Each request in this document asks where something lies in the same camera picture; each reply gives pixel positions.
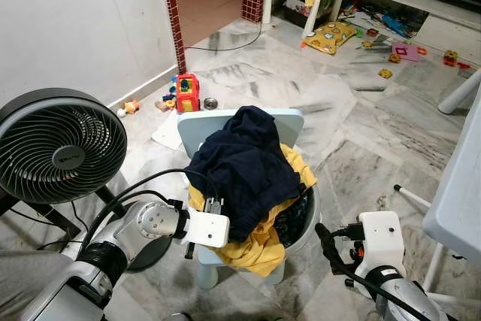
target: chair leg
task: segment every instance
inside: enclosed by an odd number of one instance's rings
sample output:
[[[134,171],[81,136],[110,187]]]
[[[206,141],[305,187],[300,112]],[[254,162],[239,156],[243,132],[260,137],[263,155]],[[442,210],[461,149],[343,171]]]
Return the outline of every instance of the chair leg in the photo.
[[[265,278],[265,282],[268,285],[277,285],[284,278],[284,268],[286,267],[286,260],[278,265],[272,272]]]
[[[217,285],[219,273],[216,266],[203,265],[198,263],[197,284],[201,289],[212,289]]]

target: dark navy cloth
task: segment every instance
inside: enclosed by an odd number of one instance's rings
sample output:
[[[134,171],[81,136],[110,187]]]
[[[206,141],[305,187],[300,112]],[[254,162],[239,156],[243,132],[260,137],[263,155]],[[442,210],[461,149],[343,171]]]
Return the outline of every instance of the dark navy cloth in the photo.
[[[243,242],[275,205],[304,190],[280,149],[274,118],[248,106],[209,136],[186,168],[208,176],[225,199],[222,214],[231,221],[229,239]],[[212,195],[205,180],[187,175],[204,195]]]
[[[306,226],[309,197],[303,194],[291,207],[280,212],[274,221],[279,241],[285,248],[294,244]]]

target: chair backrest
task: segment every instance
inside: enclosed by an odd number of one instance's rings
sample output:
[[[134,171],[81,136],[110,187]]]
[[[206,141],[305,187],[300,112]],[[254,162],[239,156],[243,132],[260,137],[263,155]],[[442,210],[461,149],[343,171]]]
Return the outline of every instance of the chair backrest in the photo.
[[[298,109],[282,108],[266,108],[264,111],[274,117],[281,143],[293,147],[304,125],[302,112]],[[198,150],[199,144],[215,131],[222,129],[235,112],[237,109],[181,114],[177,129],[189,158]]]

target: small toy car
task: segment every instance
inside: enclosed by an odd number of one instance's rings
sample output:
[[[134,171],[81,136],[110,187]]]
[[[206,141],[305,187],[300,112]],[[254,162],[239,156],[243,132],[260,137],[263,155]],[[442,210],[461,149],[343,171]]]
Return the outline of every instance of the small toy car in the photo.
[[[401,61],[401,57],[398,54],[391,54],[388,60],[391,63],[399,63]]]
[[[370,35],[371,37],[375,37],[377,35],[377,33],[379,33],[376,29],[368,29],[368,35]]]
[[[177,111],[196,112],[201,109],[198,97],[198,80],[194,74],[181,74],[177,76]]]
[[[443,63],[449,65],[450,67],[455,67],[458,63],[458,54],[452,50],[447,50],[444,53]]]
[[[389,79],[390,77],[392,77],[392,72],[389,69],[383,68],[379,71],[378,75],[380,75],[381,77],[383,77],[385,79]]]

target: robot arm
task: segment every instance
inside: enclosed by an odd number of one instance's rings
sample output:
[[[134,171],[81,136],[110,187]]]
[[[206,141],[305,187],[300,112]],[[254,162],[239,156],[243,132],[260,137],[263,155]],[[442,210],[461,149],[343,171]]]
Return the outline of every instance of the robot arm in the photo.
[[[216,203],[206,200],[209,206]],[[93,238],[77,261],[59,272],[25,309],[21,320],[100,320],[116,282],[149,242],[172,237],[183,244],[222,247],[228,227],[228,217],[220,214],[191,207],[182,210],[157,200],[135,202],[124,217]]]

